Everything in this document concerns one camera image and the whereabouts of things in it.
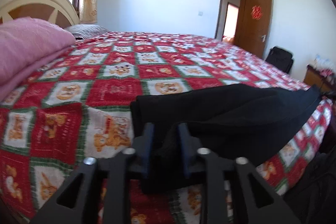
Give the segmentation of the wooden side cabinet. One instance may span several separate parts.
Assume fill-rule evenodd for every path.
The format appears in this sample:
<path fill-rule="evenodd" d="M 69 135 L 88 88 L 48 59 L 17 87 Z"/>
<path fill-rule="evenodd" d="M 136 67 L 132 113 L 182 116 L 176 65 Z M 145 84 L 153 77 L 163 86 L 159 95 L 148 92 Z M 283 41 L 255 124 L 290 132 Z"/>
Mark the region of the wooden side cabinet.
<path fill-rule="evenodd" d="M 306 74 L 303 82 L 309 86 L 316 85 L 322 92 L 335 91 L 335 82 L 323 77 L 319 71 L 316 71 L 311 65 L 307 65 Z"/>

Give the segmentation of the red double happiness sticker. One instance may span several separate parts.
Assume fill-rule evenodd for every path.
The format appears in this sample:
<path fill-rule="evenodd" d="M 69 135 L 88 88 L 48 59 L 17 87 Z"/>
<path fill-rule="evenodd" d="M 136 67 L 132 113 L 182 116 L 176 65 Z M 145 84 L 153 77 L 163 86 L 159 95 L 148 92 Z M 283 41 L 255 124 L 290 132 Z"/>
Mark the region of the red double happiness sticker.
<path fill-rule="evenodd" d="M 263 11 L 261 6 L 253 6 L 251 10 L 251 17 L 253 20 L 260 20 L 261 17 L 263 16 Z"/>

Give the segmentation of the black suitcase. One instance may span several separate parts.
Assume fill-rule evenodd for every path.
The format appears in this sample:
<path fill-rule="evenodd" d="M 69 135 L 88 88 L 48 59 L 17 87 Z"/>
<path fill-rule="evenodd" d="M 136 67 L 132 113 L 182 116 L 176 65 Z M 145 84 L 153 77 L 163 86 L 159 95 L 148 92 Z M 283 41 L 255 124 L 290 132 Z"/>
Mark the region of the black suitcase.
<path fill-rule="evenodd" d="M 265 61 L 287 74 L 294 63 L 293 54 L 279 47 L 271 48 Z"/>

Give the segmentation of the brown wooden door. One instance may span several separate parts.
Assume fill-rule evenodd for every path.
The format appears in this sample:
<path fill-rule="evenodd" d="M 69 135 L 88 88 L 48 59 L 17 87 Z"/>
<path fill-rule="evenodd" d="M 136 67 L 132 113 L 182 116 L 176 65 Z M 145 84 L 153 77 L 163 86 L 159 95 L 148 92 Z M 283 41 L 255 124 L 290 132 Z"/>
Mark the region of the brown wooden door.
<path fill-rule="evenodd" d="M 253 20 L 251 17 L 251 10 L 255 5 L 262 8 L 260 20 Z M 270 26 L 271 11 L 272 0 L 242 0 L 234 45 L 262 58 Z"/>

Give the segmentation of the pink folded blanket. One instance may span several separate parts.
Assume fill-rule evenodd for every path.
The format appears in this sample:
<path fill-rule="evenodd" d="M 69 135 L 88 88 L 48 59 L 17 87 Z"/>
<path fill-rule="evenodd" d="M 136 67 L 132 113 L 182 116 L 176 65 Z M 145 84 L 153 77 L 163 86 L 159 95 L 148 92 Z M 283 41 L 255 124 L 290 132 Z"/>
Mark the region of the pink folded blanket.
<path fill-rule="evenodd" d="M 25 17 L 1 24 L 1 99 L 38 65 L 75 43 L 70 32 L 42 19 Z"/>

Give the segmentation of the cream wooden headboard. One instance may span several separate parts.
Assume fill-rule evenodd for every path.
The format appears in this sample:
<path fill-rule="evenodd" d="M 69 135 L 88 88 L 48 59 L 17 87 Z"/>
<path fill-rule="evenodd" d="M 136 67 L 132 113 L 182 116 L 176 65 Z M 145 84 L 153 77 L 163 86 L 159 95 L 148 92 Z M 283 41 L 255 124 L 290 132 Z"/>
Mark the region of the cream wooden headboard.
<path fill-rule="evenodd" d="M 61 28 L 79 24 L 69 0 L 1 0 L 1 23 L 25 17 L 42 19 Z"/>

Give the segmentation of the red patchwork bear bedspread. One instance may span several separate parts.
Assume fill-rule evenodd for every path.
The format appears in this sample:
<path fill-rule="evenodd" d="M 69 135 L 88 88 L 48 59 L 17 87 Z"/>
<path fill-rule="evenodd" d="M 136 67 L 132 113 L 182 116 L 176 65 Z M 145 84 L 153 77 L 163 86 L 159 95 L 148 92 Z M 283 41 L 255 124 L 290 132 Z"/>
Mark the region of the red patchwork bear bedspread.
<path fill-rule="evenodd" d="M 194 35 L 110 32 L 76 42 L 38 65 L 1 100 L 1 202 L 15 219 L 33 217 L 86 157 L 109 159 L 132 146 L 130 104 L 244 84 L 307 90 L 247 51 Z M 332 117 L 331 97 L 258 174 L 282 198 L 318 151 Z M 130 223 L 201 223 L 201 185 L 149 193 L 131 176 Z"/>

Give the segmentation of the grey striped pillow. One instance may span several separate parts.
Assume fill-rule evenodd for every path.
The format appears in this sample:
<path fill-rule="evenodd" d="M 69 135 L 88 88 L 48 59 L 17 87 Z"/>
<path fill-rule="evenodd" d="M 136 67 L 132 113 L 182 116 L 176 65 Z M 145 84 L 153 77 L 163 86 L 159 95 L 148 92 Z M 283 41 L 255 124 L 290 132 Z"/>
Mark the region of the grey striped pillow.
<path fill-rule="evenodd" d="M 76 40 L 90 39 L 109 32 L 106 28 L 96 24 L 76 24 L 64 30 L 70 32 Z"/>

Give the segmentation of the black pants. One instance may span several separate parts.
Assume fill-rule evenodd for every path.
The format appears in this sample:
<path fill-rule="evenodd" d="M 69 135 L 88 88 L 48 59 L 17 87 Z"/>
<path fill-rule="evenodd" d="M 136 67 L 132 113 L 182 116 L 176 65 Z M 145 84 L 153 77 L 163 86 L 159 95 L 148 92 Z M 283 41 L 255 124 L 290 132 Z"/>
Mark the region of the black pants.
<path fill-rule="evenodd" d="M 180 124 L 219 157 L 245 157 L 259 166 L 289 143 L 321 99 L 316 87 L 291 91 L 244 84 L 137 96 L 130 104 L 135 136 L 146 124 L 154 126 L 145 189 L 161 194 L 185 185 Z"/>

